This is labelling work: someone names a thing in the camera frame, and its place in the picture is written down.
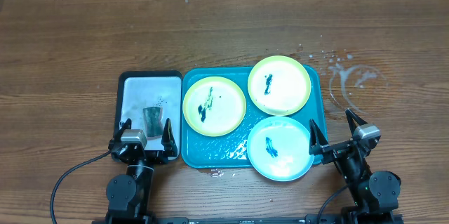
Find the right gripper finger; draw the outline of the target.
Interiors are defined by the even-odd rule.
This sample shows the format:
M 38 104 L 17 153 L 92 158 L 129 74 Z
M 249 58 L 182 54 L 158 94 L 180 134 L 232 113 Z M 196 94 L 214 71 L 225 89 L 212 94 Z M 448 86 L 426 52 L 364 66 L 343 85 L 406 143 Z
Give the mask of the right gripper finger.
M 345 110 L 345 114 L 351 135 L 364 136 L 366 134 L 366 125 L 368 123 L 349 108 Z
M 309 154 L 323 154 L 329 146 L 326 137 L 323 135 L 319 126 L 313 119 L 309 120 L 310 127 L 310 146 Z

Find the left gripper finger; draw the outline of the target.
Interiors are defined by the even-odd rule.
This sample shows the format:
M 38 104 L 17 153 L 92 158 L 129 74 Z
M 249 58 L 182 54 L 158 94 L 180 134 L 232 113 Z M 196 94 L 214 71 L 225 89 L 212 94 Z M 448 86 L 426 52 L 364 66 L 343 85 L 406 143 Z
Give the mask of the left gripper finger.
M 131 119 L 127 119 L 118 130 L 115 131 L 114 136 L 112 138 L 113 142 L 120 142 L 121 141 L 121 137 L 124 133 L 125 130 L 131 129 L 131 125 L 132 125 L 132 120 Z
M 161 144 L 163 145 L 165 151 L 175 151 L 175 140 L 170 119 L 166 120 Z

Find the green and pink sponge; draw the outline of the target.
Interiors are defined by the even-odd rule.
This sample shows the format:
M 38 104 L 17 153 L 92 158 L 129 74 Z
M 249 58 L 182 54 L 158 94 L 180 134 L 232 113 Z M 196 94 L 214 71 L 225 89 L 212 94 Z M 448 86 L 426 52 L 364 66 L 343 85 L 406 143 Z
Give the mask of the green and pink sponge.
M 163 126 L 161 123 L 162 108 L 146 107 L 142 110 L 145 123 L 145 134 L 150 140 L 160 138 L 163 134 Z

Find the yellow plate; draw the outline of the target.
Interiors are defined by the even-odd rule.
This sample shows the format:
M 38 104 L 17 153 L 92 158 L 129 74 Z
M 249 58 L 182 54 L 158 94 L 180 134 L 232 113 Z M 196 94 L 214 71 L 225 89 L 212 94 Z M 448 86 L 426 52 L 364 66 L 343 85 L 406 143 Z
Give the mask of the yellow plate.
M 259 61 L 248 75 L 248 94 L 257 108 L 274 116 L 301 110 L 311 95 L 311 79 L 305 67 L 284 55 Z
M 246 114 L 241 88 L 225 77 L 206 77 L 188 88 L 182 104 L 187 124 L 203 136 L 218 137 L 236 129 Z

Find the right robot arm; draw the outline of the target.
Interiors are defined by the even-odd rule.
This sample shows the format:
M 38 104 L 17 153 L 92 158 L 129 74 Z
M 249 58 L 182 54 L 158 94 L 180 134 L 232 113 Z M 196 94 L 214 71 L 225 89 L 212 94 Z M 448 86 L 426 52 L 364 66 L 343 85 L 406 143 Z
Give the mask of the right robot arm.
M 309 154 L 321 156 L 322 164 L 333 163 L 342 175 L 345 185 L 332 194 L 319 212 L 304 217 L 306 223 L 402 223 L 403 216 L 395 215 L 401 179 L 391 171 L 372 172 L 366 161 L 381 138 L 381 131 L 366 122 L 351 109 L 345 114 L 351 137 L 349 140 L 330 145 L 317 123 L 311 119 Z M 353 206 L 342 208 L 339 214 L 324 215 L 327 205 L 343 191 L 348 190 Z

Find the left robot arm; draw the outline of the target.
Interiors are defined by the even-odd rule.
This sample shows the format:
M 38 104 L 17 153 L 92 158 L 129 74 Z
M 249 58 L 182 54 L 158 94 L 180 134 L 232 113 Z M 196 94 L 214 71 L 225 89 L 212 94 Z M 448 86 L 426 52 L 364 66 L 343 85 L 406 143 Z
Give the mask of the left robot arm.
M 178 154 L 171 121 L 163 128 L 162 150 L 146 150 L 144 131 L 131 128 L 127 119 L 109 141 L 112 159 L 127 165 L 126 173 L 115 176 L 106 188 L 109 200 L 106 223 L 157 223 L 156 216 L 148 210 L 148 201 L 154 175 L 154 166 L 167 164 Z

